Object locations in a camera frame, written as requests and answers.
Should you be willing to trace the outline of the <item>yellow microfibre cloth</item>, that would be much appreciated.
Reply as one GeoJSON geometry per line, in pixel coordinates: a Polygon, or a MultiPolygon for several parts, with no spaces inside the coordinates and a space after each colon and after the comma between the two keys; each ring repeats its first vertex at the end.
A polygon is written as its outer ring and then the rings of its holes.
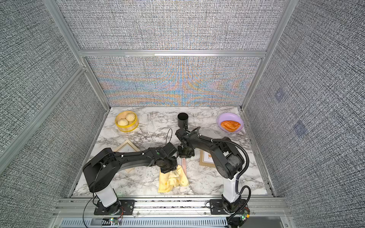
{"type": "Polygon", "coordinates": [[[167,193],[174,187],[186,187],[188,185],[189,181],[181,165],[178,165],[174,171],[159,174],[159,193],[167,193]]]}

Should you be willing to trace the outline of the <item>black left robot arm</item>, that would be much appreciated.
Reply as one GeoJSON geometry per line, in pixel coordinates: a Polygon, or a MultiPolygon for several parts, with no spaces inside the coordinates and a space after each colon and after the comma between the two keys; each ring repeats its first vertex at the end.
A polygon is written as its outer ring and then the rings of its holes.
{"type": "Polygon", "coordinates": [[[117,202],[110,183],[120,170],[158,166],[163,173],[168,173],[177,168],[176,152],[177,148],[170,142],[163,147],[150,147],[140,152],[121,153],[105,148],[84,165],[83,174],[90,192],[108,208],[117,202]]]}

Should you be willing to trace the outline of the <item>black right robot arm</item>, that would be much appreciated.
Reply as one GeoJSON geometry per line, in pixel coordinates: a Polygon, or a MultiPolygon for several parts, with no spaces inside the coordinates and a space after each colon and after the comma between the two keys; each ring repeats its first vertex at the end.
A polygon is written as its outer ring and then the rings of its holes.
{"type": "Polygon", "coordinates": [[[230,138],[210,138],[199,133],[200,127],[192,131],[180,128],[175,135],[181,142],[177,156],[191,158],[195,149],[201,149],[211,155],[214,166],[223,177],[222,208],[233,215],[248,204],[251,189],[245,185],[239,190],[239,179],[248,170],[248,153],[230,138]]]}

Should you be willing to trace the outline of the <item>wooden picture frame deer print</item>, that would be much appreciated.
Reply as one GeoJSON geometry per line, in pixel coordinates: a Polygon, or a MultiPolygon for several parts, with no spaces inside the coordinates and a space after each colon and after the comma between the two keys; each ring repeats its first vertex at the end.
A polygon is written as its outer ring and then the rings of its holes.
{"type": "Polygon", "coordinates": [[[203,150],[200,150],[199,165],[215,168],[215,164],[214,164],[212,156],[208,152],[203,151],[203,150]]]}

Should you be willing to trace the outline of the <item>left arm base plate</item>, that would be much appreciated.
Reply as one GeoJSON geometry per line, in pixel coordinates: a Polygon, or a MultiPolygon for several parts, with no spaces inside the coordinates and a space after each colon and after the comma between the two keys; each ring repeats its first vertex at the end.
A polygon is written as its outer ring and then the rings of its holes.
{"type": "Polygon", "coordinates": [[[135,207],[135,200],[117,200],[117,202],[113,203],[109,207],[105,207],[102,202],[99,200],[97,202],[97,206],[94,210],[94,215],[132,215],[135,207]]]}

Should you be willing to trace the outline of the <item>pink picture frame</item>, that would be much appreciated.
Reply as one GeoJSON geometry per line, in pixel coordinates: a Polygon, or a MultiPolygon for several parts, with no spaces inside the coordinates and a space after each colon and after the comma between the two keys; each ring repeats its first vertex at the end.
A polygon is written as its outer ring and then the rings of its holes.
{"type": "Polygon", "coordinates": [[[182,158],[181,159],[181,162],[182,162],[182,169],[185,173],[185,175],[187,175],[187,169],[186,169],[186,159],[185,158],[182,158]]]}

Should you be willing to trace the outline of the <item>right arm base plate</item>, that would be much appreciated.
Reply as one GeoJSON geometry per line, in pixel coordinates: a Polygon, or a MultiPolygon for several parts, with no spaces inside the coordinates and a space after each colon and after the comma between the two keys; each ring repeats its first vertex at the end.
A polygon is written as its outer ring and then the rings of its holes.
{"type": "Polygon", "coordinates": [[[245,199],[238,199],[233,203],[229,203],[225,199],[211,199],[209,201],[209,207],[212,215],[232,215],[244,203],[245,199]]]}

